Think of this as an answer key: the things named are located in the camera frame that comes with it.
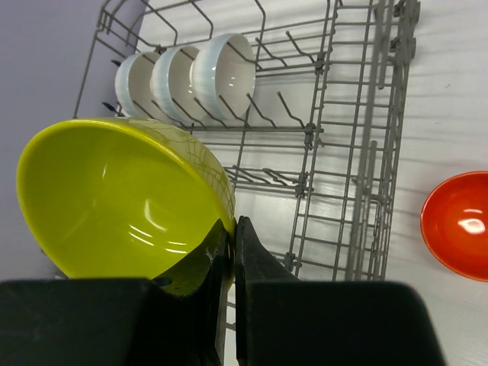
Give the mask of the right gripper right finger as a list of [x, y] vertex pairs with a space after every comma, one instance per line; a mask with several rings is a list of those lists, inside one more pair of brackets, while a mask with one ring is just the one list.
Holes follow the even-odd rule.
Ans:
[[443, 365], [428, 310], [410, 286], [302, 281], [236, 229], [236, 357], [241, 365]]

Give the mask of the grey wire dish rack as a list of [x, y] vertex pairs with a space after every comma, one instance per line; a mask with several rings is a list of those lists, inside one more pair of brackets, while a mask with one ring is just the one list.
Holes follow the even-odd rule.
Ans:
[[95, 67], [240, 33], [255, 91], [239, 113], [188, 112], [235, 189], [236, 212], [293, 275], [381, 281], [387, 272], [418, 1], [105, 1], [74, 115]]

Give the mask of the lime green bowl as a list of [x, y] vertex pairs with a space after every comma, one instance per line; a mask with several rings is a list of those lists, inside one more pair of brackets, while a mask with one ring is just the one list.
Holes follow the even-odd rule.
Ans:
[[18, 201], [39, 246], [69, 278], [157, 278], [197, 253], [174, 279], [185, 294], [217, 252], [215, 224], [236, 231], [236, 197], [216, 156], [160, 120], [74, 119], [24, 147]]

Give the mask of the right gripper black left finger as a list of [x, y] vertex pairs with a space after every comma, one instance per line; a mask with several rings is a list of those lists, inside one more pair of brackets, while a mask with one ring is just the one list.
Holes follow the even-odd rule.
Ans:
[[152, 280], [1, 284], [3, 365], [221, 365], [229, 240], [221, 221]]

